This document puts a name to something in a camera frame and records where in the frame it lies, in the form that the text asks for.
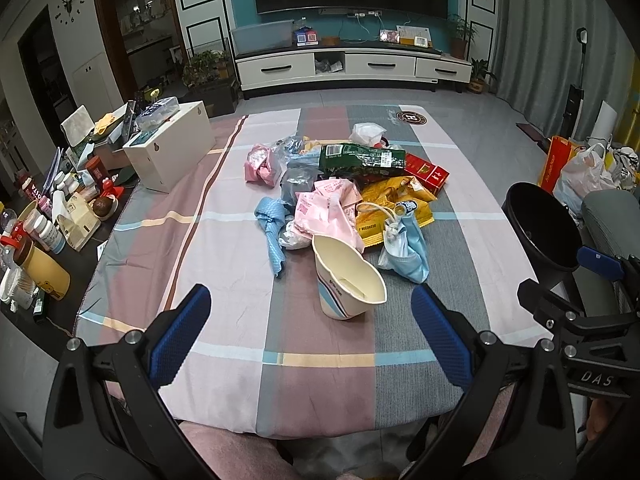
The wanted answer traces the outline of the cream paper cup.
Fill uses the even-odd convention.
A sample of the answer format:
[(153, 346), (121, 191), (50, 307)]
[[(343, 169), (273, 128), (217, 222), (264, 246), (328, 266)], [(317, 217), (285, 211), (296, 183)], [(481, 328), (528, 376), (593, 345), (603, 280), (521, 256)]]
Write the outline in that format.
[(315, 235), (311, 246), (320, 307), (328, 318), (347, 321), (386, 303), (382, 275), (358, 250), (325, 235)]

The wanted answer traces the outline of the yellow snack bag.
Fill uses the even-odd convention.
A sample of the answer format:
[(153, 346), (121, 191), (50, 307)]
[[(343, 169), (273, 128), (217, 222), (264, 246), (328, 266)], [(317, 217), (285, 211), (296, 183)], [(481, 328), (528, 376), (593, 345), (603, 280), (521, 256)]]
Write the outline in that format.
[(416, 177), (393, 177), (365, 186), (357, 205), (356, 228), (366, 247), (383, 241), (386, 210), (394, 214), (413, 214), (423, 228), (435, 221), (431, 202), (437, 197)]

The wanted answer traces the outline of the blue knotted plastic bag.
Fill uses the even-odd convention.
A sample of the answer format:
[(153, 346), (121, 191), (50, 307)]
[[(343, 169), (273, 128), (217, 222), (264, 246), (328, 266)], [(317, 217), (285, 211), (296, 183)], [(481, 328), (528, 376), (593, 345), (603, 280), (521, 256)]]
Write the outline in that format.
[(271, 270), (277, 278), (285, 263), (285, 254), (279, 242), (279, 235), (286, 226), (288, 210), (282, 200), (265, 196), (257, 204), (254, 216), (265, 234)]

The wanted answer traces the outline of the red cigarette box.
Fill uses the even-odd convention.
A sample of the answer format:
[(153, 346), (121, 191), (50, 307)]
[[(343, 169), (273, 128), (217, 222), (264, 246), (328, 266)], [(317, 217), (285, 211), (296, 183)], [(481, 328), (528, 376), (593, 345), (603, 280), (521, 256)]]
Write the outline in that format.
[(449, 177), (446, 169), (411, 153), (405, 156), (405, 170), (434, 195), (439, 193)]

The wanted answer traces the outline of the pink wrapper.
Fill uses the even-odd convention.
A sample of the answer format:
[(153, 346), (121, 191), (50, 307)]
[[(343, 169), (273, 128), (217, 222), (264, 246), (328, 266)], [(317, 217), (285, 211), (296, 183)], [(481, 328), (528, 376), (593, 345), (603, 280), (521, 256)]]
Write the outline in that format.
[(273, 149), (259, 144), (248, 152), (243, 168), (247, 183), (259, 183), (270, 188), (277, 185), (282, 172), (280, 160)]

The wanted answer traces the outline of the dark grey bag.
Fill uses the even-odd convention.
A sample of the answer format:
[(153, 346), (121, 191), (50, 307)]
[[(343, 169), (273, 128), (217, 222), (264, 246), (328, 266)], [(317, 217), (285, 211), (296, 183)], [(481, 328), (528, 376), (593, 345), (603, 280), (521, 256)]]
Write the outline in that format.
[(308, 193), (314, 189), (314, 182), (320, 178), (320, 174), (316, 162), (294, 160), (288, 164), (280, 187), (282, 203), (289, 212), (294, 212), (299, 193)]

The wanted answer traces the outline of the green snack bag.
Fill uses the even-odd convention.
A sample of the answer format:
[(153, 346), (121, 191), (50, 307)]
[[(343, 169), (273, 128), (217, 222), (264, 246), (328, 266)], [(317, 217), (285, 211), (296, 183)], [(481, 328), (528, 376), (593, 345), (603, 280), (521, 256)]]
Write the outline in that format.
[(395, 177), (406, 168), (406, 152), (392, 148), (369, 148), (355, 143), (326, 144), (319, 169), (329, 177)]

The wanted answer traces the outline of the clear blue printed bag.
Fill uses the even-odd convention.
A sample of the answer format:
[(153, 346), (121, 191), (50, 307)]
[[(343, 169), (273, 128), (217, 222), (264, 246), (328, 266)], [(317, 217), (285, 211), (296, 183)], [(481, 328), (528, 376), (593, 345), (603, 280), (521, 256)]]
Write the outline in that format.
[(318, 168), (321, 148), (306, 148), (307, 141), (302, 136), (287, 136), (277, 140), (271, 147), (281, 169), (291, 165)]

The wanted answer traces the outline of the white pink plastic bag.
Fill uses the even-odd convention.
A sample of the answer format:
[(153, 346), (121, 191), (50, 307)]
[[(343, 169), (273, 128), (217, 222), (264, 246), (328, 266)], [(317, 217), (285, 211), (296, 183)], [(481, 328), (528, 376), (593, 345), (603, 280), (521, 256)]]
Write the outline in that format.
[(603, 144), (594, 144), (577, 153), (561, 170), (552, 194), (575, 217), (582, 215), (582, 203), (588, 194), (617, 188), (605, 168), (605, 154)]

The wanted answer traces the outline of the black upright vacuum cleaner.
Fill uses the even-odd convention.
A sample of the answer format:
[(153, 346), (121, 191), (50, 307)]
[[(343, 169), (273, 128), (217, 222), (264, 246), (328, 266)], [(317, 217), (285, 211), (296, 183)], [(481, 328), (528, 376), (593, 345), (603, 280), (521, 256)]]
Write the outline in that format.
[(588, 29), (585, 27), (576, 30), (576, 39), (580, 44), (580, 63), (578, 70), (577, 84), (571, 84), (568, 89), (567, 99), (565, 103), (563, 120), (560, 129), (560, 136), (563, 139), (574, 138), (577, 131), (580, 115), (582, 114), (582, 106), (584, 105), (584, 73), (586, 65), (586, 54), (588, 46)]

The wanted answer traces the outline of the striped patchwork table cloth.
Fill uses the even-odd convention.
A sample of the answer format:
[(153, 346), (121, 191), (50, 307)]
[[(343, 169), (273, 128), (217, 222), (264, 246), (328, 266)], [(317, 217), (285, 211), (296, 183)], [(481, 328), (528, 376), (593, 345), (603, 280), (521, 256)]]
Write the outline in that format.
[(413, 286), (384, 276), (387, 300), (349, 321), (321, 309), (314, 253), (296, 250), (274, 276), (254, 211), (269, 195), (243, 176), (256, 144), (297, 134), (343, 140), (357, 122), (449, 174), (425, 227), (428, 284), (477, 330), (507, 344), (546, 336), (518, 304), (534, 274), (495, 197), (424, 108), (294, 108), (213, 122), (208, 154), (167, 194), (138, 186), (108, 240), (79, 309), (87, 344), (143, 330), (195, 284), (212, 310), (174, 382), (174, 416), (267, 438), (334, 437), (445, 413), (459, 400), (410, 310)]

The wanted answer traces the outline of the small potted floor plant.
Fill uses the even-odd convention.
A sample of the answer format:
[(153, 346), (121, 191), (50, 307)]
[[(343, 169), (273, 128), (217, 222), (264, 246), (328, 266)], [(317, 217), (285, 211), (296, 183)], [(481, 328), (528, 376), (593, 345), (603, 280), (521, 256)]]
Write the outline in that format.
[(471, 79), (468, 83), (468, 89), (472, 93), (481, 94), (486, 90), (489, 81), (498, 81), (498, 77), (489, 70), (488, 65), (488, 61), (484, 60), (484, 58), (472, 58)]

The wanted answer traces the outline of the potted plant by curtain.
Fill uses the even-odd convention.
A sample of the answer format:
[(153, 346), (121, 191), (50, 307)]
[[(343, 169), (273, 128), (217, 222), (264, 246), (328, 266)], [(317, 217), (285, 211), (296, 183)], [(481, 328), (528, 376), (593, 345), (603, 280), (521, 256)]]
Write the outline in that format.
[(447, 20), (450, 41), (450, 54), (464, 60), (469, 47), (475, 40), (477, 27), (458, 14), (450, 14)]

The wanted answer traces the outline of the green plants left shelf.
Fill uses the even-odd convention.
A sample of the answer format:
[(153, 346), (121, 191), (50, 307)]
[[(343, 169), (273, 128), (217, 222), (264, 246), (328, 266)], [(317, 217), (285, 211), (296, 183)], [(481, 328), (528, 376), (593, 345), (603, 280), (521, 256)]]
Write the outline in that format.
[(192, 55), (182, 72), (182, 82), (190, 90), (232, 81), (234, 77), (234, 65), (224, 50), (205, 50)]

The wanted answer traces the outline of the black wall clock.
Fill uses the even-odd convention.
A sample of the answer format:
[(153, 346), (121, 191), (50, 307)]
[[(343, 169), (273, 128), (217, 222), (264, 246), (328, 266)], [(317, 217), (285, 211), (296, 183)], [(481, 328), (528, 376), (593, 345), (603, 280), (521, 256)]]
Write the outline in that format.
[(60, 0), (55, 7), (54, 20), (61, 25), (76, 22), (86, 0)]

